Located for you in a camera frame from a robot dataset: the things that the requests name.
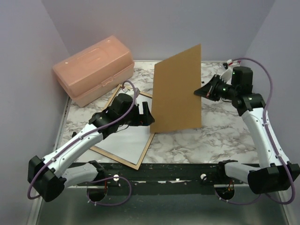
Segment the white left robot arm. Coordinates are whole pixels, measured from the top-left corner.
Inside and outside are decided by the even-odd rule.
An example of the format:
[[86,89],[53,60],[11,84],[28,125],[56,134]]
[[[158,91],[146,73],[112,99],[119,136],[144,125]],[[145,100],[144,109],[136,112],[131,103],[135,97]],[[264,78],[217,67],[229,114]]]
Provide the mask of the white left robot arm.
[[147,127],[155,120],[147,101],[138,103],[137,94],[118,94],[111,105],[92,115],[84,128],[54,152],[29,160],[28,182],[45,202],[57,198],[69,186],[88,182],[99,185],[108,178],[96,161],[71,165],[88,149],[115,134],[124,125]]

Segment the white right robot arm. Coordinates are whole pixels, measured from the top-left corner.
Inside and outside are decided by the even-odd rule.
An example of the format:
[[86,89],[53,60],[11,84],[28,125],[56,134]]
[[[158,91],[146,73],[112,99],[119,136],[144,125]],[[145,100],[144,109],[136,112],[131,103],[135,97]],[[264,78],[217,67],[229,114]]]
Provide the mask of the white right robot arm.
[[285,191],[300,174],[298,164],[292,164],[283,152],[260,94],[253,93],[253,71],[249,67],[228,68],[222,75],[214,75],[208,83],[194,91],[211,101],[229,100],[243,119],[255,144],[259,167],[234,160],[219,163],[218,182],[225,184],[232,178],[248,184],[255,194]]

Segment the brown cardboard backing board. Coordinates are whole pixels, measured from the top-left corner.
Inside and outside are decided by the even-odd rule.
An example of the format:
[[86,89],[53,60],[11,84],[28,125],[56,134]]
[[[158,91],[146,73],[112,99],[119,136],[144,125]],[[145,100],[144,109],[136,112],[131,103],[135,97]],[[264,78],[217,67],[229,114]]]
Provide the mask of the brown cardboard backing board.
[[194,91],[201,86],[201,45],[154,66],[151,133],[201,128],[202,103]]

